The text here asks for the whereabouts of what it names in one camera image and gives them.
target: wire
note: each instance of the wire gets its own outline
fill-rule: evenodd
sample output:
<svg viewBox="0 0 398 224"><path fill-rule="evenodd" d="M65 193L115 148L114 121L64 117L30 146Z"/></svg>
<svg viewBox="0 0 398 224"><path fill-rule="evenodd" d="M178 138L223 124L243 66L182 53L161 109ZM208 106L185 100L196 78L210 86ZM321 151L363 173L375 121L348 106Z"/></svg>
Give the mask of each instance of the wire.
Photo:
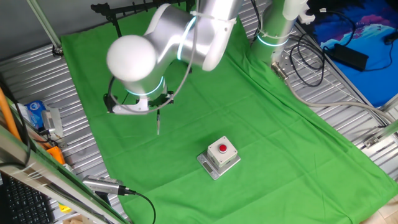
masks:
<svg viewBox="0 0 398 224"><path fill-rule="evenodd" d="M150 205L151 205L151 207L152 207L152 209L153 209L153 211L154 211L154 221L152 222L152 224L154 224L155 221L156 221L156 210L155 210L154 204L151 202L151 200L149 200L149 198L143 196L143 195L140 194L140 193L137 193L137 192L136 192L135 195L138 195L138 196L142 197L143 199L147 200L147 201L150 203Z"/></svg>
<svg viewBox="0 0 398 224"><path fill-rule="evenodd" d="M336 15L338 15L338 16L340 16L340 17L343 17L343 18L345 18L348 22L350 22L351 25L353 26L353 31L352 31L352 33L351 33L351 35L350 35L350 37L349 37L347 43L343 44L343 46L347 46L347 45L352 41L352 39L354 38L354 34L355 34L355 31L356 31L355 22L352 21L352 19L350 19L348 16L344 15L344 14L341 13L341 12L336 12L336 11L325 11L325 12L332 13L332 14L336 14Z"/></svg>
<svg viewBox="0 0 398 224"><path fill-rule="evenodd" d="M200 1L197 0L197 8L199 8L199 3L200 3ZM158 106L158 107L155 108L155 109L148 110L148 111L136 111L136 110L130 109L130 108L127 107L126 105L120 104L120 103L118 102L118 100L114 97L114 95L112 94L112 91L111 91L111 89L112 89L112 84L113 84L113 81L114 81L114 77L112 77L112 79L111 79L111 81L110 81L110 83L109 83L109 88L108 88L108 95L112 98L112 100L113 100L117 105L119 105L120 107L122 107L123 109L125 109L125 110L127 110L127 111L130 111L130 112L132 112L132 113L135 113L135 114L148 114L148 113L151 113L151 112L155 112L155 111L157 111L157 110L159 110L159 109L162 109L164 106L168 105L168 104L177 96L177 94L180 92L181 87L184 85L185 80L186 80L187 77L188 77L189 71L191 70L192 63L193 63L193 56L195 55L195 51L196 51L196 48L197 48L197 37L198 37L198 35L197 35L197 34L198 34L198 26L197 26L197 24L198 24L198 20L199 20L199 19L197 19L197 21L195 22L195 25L194 25L194 28L193 28L192 53L191 53L191 58L190 58L188 67L187 67L187 71L185 72L185 75L184 75L184 77L182 78L182 81L181 81L180 85L178 86L177 90L175 91L175 93L174 93L165 103L163 103L162 105Z"/></svg>
<svg viewBox="0 0 398 224"><path fill-rule="evenodd" d="M138 195L138 196L142 197L143 199L147 200L150 203L150 205L151 205L151 207L152 207L152 209L154 211L154 221L152 222L152 224L155 224L155 221L156 221L156 209L155 209L154 204L151 202L151 200L149 200L149 198L145 197L144 195L142 195L140 193L137 193L135 190L125 189L124 191L125 191L125 195Z"/></svg>
<svg viewBox="0 0 398 224"><path fill-rule="evenodd" d="M383 70L383 69L386 69L386 68L390 67L390 66L392 65L392 55L391 55L391 53L392 53L392 48L393 48L393 47L394 47L394 41L391 42L391 48L390 48L390 64L388 64L388 65L386 65L386 66L384 66L384 67L382 67L382 68L366 69L366 70L363 70L363 72L378 71L378 70Z"/></svg>
<svg viewBox="0 0 398 224"><path fill-rule="evenodd" d="M261 20L260 20L259 10L257 8L256 0L250 0L250 1L251 1L251 4L253 5L254 12L256 13L257 20L258 20L257 29L256 29L256 32L253 35L253 39L255 39L257 37L257 35L259 34L259 30L261 29Z"/></svg>
<svg viewBox="0 0 398 224"><path fill-rule="evenodd" d="M300 40L300 38L297 37L297 36L295 36L295 35L291 35L291 36L290 36L290 39ZM320 49L318 48L318 46L315 45L315 44L313 44L313 43L311 43L309 40L302 39L302 42L303 42L304 44L306 44L306 45L304 45L304 47L306 47L306 48L308 48L308 49L311 49L312 52L314 52L314 51L320 52ZM324 56L324 59L329 63L329 65L336 71L336 73L337 73L341 78L344 78L344 76L343 76L343 75L338 71L338 69L332 64L332 61L330 61L330 60L327 59L326 55ZM366 108L366 109L369 109L369 110L375 112L375 115L376 115L378 118L380 118L380 116L382 116L382 117L385 117L389 122L394 122L394 121L395 121L395 120L392 119L390 116L388 116L387 114L385 114L383 111L380 111L380 110L378 110L378 109L376 109L376 108L374 108L374 107L372 107L372 106L369 106L369 105L366 103L366 101L361 97L361 95L359 95L359 94L355 91L355 89L354 89L349 83L347 83L347 84L349 85L349 87L351 87L351 89L353 89L353 91L360 97L360 99L361 99L364 103L337 102L337 103L333 103L333 105L331 105L331 104L322 104L322 105L321 105L321 104L316 104L316 103L309 103L309 102L307 102L307 101L301 99L301 98L298 96L298 94L296 94L296 92L295 92L295 91L293 90L293 88L292 88L292 85L291 85L288 81L286 81L286 84L288 85L288 87L290 88L290 90L292 91L292 93L295 95L295 97L296 97L297 99L299 99L302 103L305 103L305 104L308 105L308 106L314 106L314 107L326 107L326 106L338 106L338 105L359 106L359 107L363 107L363 108Z"/></svg>
<svg viewBox="0 0 398 224"><path fill-rule="evenodd" d="M395 121L393 118L391 118L385 112L383 112L383 111L381 111L379 109L376 109L376 108L374 108L372 106L365 105L363 103L357 103L357 102L311 103L311 102L305 101L301 97L299 97L298 94L294 91L294 89L292 87L292 84L289 82L289 79L287 79L285 82L286 82L286 85L288 86L288 88L293 93L294 97L296 97L299 101L301 101L302 103L304 103L304 104L306 104L308 106L312 106L312 107L329 107L329 106L342 106L342 105L359 106L359 107L371 110L371 111L377 113L380 116L385 117L391 123L393 123Z"/></svg>
<svg viewBox="0 0 398 224"><path fill-rule="evenodd" d="M301 44L301 41L303 40L304 36L306 36L306 35L308 35L308 34L303 34L303 35L301 35L301 37L298 39L297 45L295 45L295 46L292 47L292 50L290 51L290 54L289 54L289 59L290 59L290 63L292 64L293 70L294 70L294 72L297 74L298 78L299 78L304 84L306 84L307 86L310 86L310 87L317 87L317 86L321 85L321 83L322 83L322 81L323 81L324 74L325 74L325 49L327 49L327 47L324 47L323 50L320 51L320 50L317 49L316 47L307 47L306 45L302 45L302 44ZM318 57L321 59L321 61L322 61L321 65L320 65L319 67L313 67L312 65L310 65L310 64L304 59L303 55L301 54L300 46L302 46L302 47L307 47L307 49L308 49L309 51L311 51L311 52L314 53L316 56L318 56ZM318 83L316 83L316 84L309 84L309 83L307 83L307 82L300 76L299 72L297 71L297 68L296 68L295 64L293 63L293 50L294 50L295 48L297 48L298 55L300 56L300 58L302 59L302 61L303 61L304 64L306 64L308 67L310 67L310 68L312 68L312 69L314 69L314 70L318 70L318 71L319 71L319 70L322 70L321 78L320 78L320 80L319 80Z"/></svg>
<svg viewBox="0 0 398 224"><path fill-rule="evenodd" d="M124 97L124 100L123 100L122 104L124 104L124 102L126 102L126 99L127 99L127 97L128 97L129 95L130 95L130 94L127 93L126 97Z"/></svg>

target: corrugated metal surface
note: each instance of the corrugated metal surface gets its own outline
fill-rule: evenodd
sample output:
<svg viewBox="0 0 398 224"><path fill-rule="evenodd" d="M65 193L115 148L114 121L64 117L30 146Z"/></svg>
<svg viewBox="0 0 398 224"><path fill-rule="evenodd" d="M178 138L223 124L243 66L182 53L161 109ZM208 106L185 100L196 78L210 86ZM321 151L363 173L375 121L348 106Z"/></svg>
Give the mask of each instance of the corrugated metal surface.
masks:
<svg viewBox="0 0 398 224"><path fill-rule="evenodd" d="M89 174L108 176L65 59L54 57L52 46L0 62L0 72L21 103L42 100L52 108L59 108L67 142L63 155L79 178ZM117 196L112 195L109 200L126 218ZM70 215L61 213L54 200L51 207L60 222Z"/></svg>
<svg viewBox="0 0 398 224"><path fill-rule="evenodd" d="M262 11L269 1L257 1L257 4ZM251 39L257 27L257 17L250 0L244 1L239 16L248 38ZM298 77L289 71L291 70L290 62L285 58L293 44L293 42L288 43L282 65L289 72L290 81L300 96L306 100L322 103L355 101L355 98L358 98L358 95L348 87L349 82L344 81L329 69L325 72L325 81L319 87L310 88L303 85ZM28 54L0 62L0 72L21 103L42 100L50 107L60 109L64 138L67 142L63 154L80 178L88 174L107 177L108 172L91 133L66 62L63 58L53 57L51 49L51 46L42 47ZM308 55L307 60L310 63L315 63L310 52L304 53ZM320 75L319 72L313 72L302 65L297 68L308 82L314 82ZM398 118L397 109L391 109L391 115L395 118ZM380 124L371 114L352 106L314 108L313 110L397 180L398 146L394 139L387 138L369 149L366 149L363 144L365 139L380 130L378 128ZM117 196L111 196L109 200L116 211L127 217ZM59 211L55 201L51 203L59 222L68 216Z"/></svg>

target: metal rod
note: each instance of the metal rod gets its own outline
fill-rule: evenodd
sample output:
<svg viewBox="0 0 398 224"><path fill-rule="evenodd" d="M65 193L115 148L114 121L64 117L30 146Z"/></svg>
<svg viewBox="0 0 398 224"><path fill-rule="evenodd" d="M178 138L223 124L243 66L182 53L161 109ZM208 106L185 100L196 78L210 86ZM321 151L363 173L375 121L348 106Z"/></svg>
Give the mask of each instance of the metal rod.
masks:
<svg viewBox="0 0 398 224"><path fill-rule="evenodd" d="M2 126L0 142L1 162L23 163L26 159L26 146ZM13 166L4 166L0 170L96 223L108 223L106 220L113 223L129 223L41 149L38 149L37 153L31 152L28 168L19 170Z"/></svg>
<svg viewBox="0 0 398 224"><path fill-rule="evenodd" d="M27 0L30 8L32 8L32 11L36 15L37 19L41 23L44 31L47 33L48 37L50 38L52 44L55 46L56 49L62 49L62 44L60 39L58 38L57 34L55 31L52 29L52 26L49 22L49 20L46 18L43 10L40 8L39 4L37 3L37 0Z"/></svg>

